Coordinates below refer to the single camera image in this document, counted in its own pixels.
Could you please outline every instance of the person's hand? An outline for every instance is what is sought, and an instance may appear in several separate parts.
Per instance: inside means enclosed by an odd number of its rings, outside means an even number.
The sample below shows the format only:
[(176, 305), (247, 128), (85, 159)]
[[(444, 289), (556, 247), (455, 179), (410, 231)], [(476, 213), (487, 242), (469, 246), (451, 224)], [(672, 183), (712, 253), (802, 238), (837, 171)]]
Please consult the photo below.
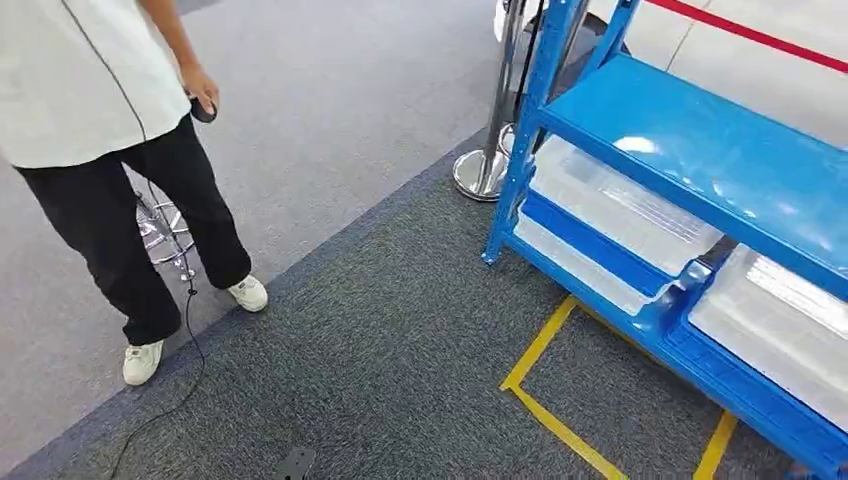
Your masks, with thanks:
[(180, 69), (186, 92), (200, 101), (206, 113), (212, 115), (218, 108), (218, 85), (209, 78), (200, 65), (188, 65)]

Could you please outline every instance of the person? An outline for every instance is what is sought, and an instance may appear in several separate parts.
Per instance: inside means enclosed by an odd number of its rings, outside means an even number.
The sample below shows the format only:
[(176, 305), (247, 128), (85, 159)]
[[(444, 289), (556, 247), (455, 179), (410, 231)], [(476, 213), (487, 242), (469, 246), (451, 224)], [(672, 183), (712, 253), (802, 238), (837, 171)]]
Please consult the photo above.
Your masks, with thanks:
[(268, 302), (195, 135), (188, 96), (209, 113), (219, 105), (173, 0), (0, 2), (0, 157), (126, 315), (129, 385), (156, 371), (181, 314), (145, 250), (124, 165), (182, 212), (213, 286), (250, 312)]

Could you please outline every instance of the black cable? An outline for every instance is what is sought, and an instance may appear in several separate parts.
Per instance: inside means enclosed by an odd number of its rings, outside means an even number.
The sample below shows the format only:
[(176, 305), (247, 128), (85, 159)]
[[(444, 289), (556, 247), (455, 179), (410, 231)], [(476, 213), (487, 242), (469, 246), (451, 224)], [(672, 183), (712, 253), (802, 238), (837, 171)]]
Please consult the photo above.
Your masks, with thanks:
[(524, 84), (527, 81), (527, 74), (530, 72), (530, 64), (533, 63), (533, 48), (536, 46), (536, 37), (539, 35), (539, 27), (542, 24), (542, 15), (545, 11), (545, 1), (539, 0), (539, 7), (536, 10), (536, 20), (533, 23), (533, 32), (530, 34), (530, 45), (527, 46), (527, 58), (524, 60), (524, 68), (521, 71), (521, 81), (518, 84), (518, 92), (515, 95), (515, 106), (512, 108), (513, 121), (518, 122), (518, 117), (521, 115), (521, 100), (524, 93)]
[[(138, 111), (135, 109), (135, 105), (133, 105), (132, 101), (130, 100), (129, 95), (127, 95), (127, 92), (124, 89), (124, 85), (118, 79), (118, 76), (115, 74), (115, 71), (112, 70), (112, 67), (109, 65), (109, 62), (107, 62), (106, 59), (103, 57), (103, 55), (100, 53), (100, 50), (98, 50), (97, 47), (94, 46), (94, 42), (88, 36), (88, 33), (85, 31), (85, 28), (83, 28), (82, 23), (80, 23), (80, 21), (79, 21), (79, 18), (77, 18), (74, 11), (71, 10), (71, 7), (68, 5), (68, 0), (60, 0), (60, 1), (62, 2), (62, 6), (65, 8), (65, 10), (68, 12), (68, 14), (73, 19), (74, 24), (76, 24), (76, 26), (77, 26), (77, 29), (79, 29), (80, 33), (82, 33), (83, 38), (85, 39), (86, 43), (88, 43), (88, 46), (91, 47), (91, 50), (94, 52), (95, 55), (97, 55), (97, 58), (100, 60), (100, 63), (103, 64), (103, 66), (109, 72), (109, 75), (112, 76), (112, 80), (115, 82), (115, 85), (118, 87), (118, 90), (121, 91), (121, 95), (124, 97), (124, 101), (126, 102), (130, 111), (132, 111), (133, 117), (135, 117), (135, 120), (138, 123), (138, 128), (141, 131), (142, 145), (144, 143), (147, 143), (147, 130), (144, 128), (144, 122), (141, 121), (141, 116), (139, 116)], [(155, 202), (155, 205), (154, 205), (154, 208), (155, 208), (156, 206), (159, 205), (159, 200), (156, 198), (156, 194), (153, 191), (153, 182), (151, 182), (149, 178), (147, 179), (147, 188), (148, 188), (148, 190), (150, 190), (151, 197), (153, 197), (153, 201)], [(183, 257), (183, 261), (185, 262), (186, 269), (191, 270), (191, 267), (189, 266), (189, 263), (188, 263), (188, 256), (185, 254), (185, 250), (183, 249), (183, 246), (180, 245), (180, 241), (179, 241), (179, 239), (177, 239), (177, 234), (174, 233), (173, 231), (171, 231), (171, 239), (174, 241), (174, 243), (176, 244), (179, 251), (183, 252), (182, 257)], [(115, 478), (115, 475), (117, 475), (118, 467), (121, 466), (121, 460), (123, 460), (124, 454), (126, 453), (127, 449), (129, 448), (130, 443), (132, 442), (133, 438), (135, 438), (135, 436), (138, 435), (142, 430), (144, 430), (144, 428), (147, 427), (148, 425), (151, 425), (152, 423), (156, 422), (157, 420), (165, 418), (165, 417), (175, 413), (180, 408), (182, 408), (188, 402), (188, 400), (191, 398), (191, 396), (194, 395), (194, 392), (197, 391), (197, 387), (200, 385), (200, 381), (203, 380), (203, 376), (206, 373), (206, 355), (203, 353), (203, 350), (200, 348), (200, 343), (197, 341), (197, 337), (194, 336), (194, 332), (191, 329), (191, 321), (190, 321), (191, 315), (189, 315), (190, 308), (191, 308), (191, 299), (194, 298), (195, 295), (197, 295), (197, 290), (195, 290), (195, 288), (194, 288), (194, 279), (193, 278), (189, 277), (188, 285), (189, 285), (188, 286), (188, 292), (187, 292), (188, 298), (186, 298), (184, 317), (185, 317), (185, 324), (186, 324), (186, 329), (188, 330), (188, 334), (191, 336), (191, 341), (192, 341), (192, 343), (194, 343), (194, 347), (197, 349), (197, 353), (200, 355), (200, 372), (197, 375), (197, 378), (195, 378), (194, 383), (191, 385), (191, 388), (189, 389), (186, 396), (183, 397), (183, 399), (180, 400), (180, 402), (177, 403), (177, 405), (175, 405), (170, 410), (164, 411), (164, 412), (162, 412), (158, 415), (155, 415), (155, 416), (145, 420), (141, 425), (136, 427), (135, 430), (130, 432), (130, 434), (127, 436), (126, 440), (124, 441), (124, 445), (121, 448), (120, 453), (118, 453), (118, 459), (115, 461), (115, 465), (112, 467), (112, 470), (109, 474), (110, 479)]]

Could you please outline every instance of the computer mouse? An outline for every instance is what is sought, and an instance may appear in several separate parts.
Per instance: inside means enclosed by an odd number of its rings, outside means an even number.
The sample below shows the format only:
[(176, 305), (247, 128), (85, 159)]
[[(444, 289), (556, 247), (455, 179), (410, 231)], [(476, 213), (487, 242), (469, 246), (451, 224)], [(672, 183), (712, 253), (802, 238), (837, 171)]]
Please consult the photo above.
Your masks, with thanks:
[(203, 109), (203, 105), (200, 104), (200, 100), (197, 97), (191, 99), (191, 116), (196, 118), (198, 122), (203, 123), (212, 123), (213, 120), (218, 116), (218, 107), (212, 106), (212, 113), (207, 112)]

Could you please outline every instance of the black pants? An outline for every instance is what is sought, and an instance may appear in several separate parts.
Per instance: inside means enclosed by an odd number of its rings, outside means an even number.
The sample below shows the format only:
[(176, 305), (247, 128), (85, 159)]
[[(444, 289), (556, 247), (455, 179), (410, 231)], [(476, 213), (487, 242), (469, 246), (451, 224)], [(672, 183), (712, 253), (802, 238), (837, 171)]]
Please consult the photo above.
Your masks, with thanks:
[(145, 345), (179, 330), (180, 311), (139, 235), (124, 164), (153, 181), (182, 212), (213, 286), (235, 285), (250, 273), (251, 262), (188, 116), (170, 133), (89, 163), (18, 169), (53, 228), (82, 254), (103, 295), (127, 316), (129, 343)]

